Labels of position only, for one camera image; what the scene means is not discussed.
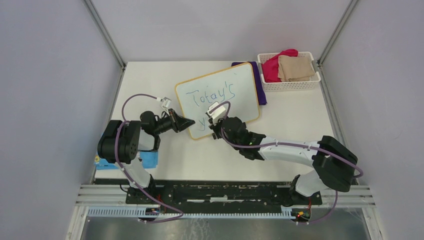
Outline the yellow framed whiteboard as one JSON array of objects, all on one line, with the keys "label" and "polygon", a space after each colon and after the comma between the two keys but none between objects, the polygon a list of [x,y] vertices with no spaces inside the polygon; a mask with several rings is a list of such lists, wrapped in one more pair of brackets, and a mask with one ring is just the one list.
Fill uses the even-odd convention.
[{"label": "yellow framed whiteboard", "polygon": [[253,66],[248,62],[180,82],[175,93],[183,116],[195,121],[188,128],[193,140],[212,134],[206,112],[215,102],[229,101],[228,115],[243,122],[255,121],[261,115]]}]

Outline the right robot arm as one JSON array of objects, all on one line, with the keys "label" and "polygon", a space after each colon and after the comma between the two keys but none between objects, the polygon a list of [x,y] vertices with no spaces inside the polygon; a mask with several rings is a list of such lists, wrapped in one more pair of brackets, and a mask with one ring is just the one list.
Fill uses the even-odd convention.
[{"label": "right robot arm", "polygon": [[209,128],[214,139],[223,139],[249,160],[285,161],[312,168],[297,175],[289,189],[289,199],[302,204],[314,193],[325,189],[347,193],[357,177],[358,158],[332,136],[319,141],[280,141],[265,134],[249,131],[238,117],[218,120],[210,118]]}]

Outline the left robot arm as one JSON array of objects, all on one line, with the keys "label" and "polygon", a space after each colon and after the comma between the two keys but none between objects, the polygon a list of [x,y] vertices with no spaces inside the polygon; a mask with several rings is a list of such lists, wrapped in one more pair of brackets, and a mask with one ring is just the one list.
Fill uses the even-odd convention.
[{"label": "left robot arm", "polygon": [[142,165],[146,160],[142,153],[157,154],[161,144],[160,134],[167,131],[180,133],[195,123],[172,108],[163,111],[161,116],[145,111],[139,120],[127,123],[110,120],[97,144],[97,155],[120,168],[129,185],[140,188],[139,199],[151,204],[157,198],[157,190],[153,187],[153,177]]}]

